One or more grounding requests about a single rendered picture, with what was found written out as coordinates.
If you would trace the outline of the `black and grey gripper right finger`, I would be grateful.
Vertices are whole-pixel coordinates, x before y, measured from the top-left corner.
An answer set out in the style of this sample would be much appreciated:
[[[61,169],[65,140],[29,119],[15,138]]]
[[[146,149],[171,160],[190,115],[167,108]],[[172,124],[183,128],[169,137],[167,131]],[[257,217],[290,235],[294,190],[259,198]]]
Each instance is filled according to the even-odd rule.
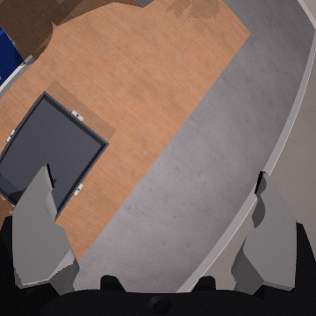
[[[255,229],[233,262],[233,290],[260,298],[280,316],[316,316],[316,261],[303,224],[266,171],[255,194]]]

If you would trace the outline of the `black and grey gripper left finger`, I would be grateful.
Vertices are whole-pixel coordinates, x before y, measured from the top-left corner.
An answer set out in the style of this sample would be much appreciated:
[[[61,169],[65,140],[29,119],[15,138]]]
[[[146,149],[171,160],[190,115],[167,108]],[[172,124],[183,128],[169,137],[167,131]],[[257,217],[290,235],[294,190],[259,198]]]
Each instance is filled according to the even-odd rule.
[[[0,230],[0,316],[34,316],[75,291],[79,264],[57,209],[49,164],[42,164]],[[51,190],[50,190],[51,189]]]

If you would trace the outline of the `blue plastic crate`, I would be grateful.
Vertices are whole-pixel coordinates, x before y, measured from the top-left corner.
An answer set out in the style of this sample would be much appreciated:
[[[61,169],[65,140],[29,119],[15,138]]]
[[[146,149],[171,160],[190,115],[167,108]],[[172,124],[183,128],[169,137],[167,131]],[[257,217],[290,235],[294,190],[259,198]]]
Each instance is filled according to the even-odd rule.
[[[5,31],[0,27],[0,86],[23,61]]]

